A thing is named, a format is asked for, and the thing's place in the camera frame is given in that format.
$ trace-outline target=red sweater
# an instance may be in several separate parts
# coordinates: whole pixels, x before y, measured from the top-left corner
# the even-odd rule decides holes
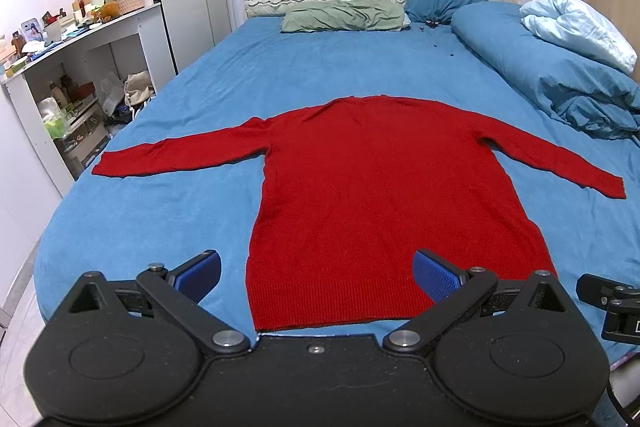
[[[480,114],[389,96],[106,152],[93,173],[190,171],[264,153],[246,288],[255,328],[277,330],[419,314],[431,301],[412,277],[418,248],[504,279],[554,270],[488,140],[531,167],[625,198],[621,178],[567,149]]]

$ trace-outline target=screw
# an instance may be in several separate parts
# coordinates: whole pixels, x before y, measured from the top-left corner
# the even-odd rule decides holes
[[[420,342],[420,335],[411,330],[393,331],[389,335],[389,342],[398,347],[411,347]]]
[[[308,350],[312,355],[321,355],[324,353],[324,346],[321,346],[320,344],[311,344],[306,348],[306,350]]]
[[[244,341],[244,335],[236,330],[222,330],[213,335],[211,340],[220,347],[234,347]]]

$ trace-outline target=tile floor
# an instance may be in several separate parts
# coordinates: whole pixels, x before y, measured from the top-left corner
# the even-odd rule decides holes
[[[0,344],[0,427],[31,427],[42,418],[24,384],[22,367],[43,327],[32,279]]]

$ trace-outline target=desk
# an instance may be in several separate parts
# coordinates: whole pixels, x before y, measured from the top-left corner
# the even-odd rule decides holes
[[[55,78],[52,71],[66,73],[79,84],[99,82],[109,71],[117,74],[110,44],[133,35],[140,38],[146,68],[159,92],[175,76],[160,4],[136,10],[60,44],[2,81],[26,135],[62,197],[71,190],[74,178],[42,123],[37,103],[47,89],[46,83]]]

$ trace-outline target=brown bottle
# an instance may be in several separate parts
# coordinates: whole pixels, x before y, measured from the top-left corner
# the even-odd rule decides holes
[[[26,43],[27,42],[20,33],[14,32],[14,38],[11,39],[11,44],[15,46],[15,52],[18,54],[18,57],[22,57],[22,48]]]

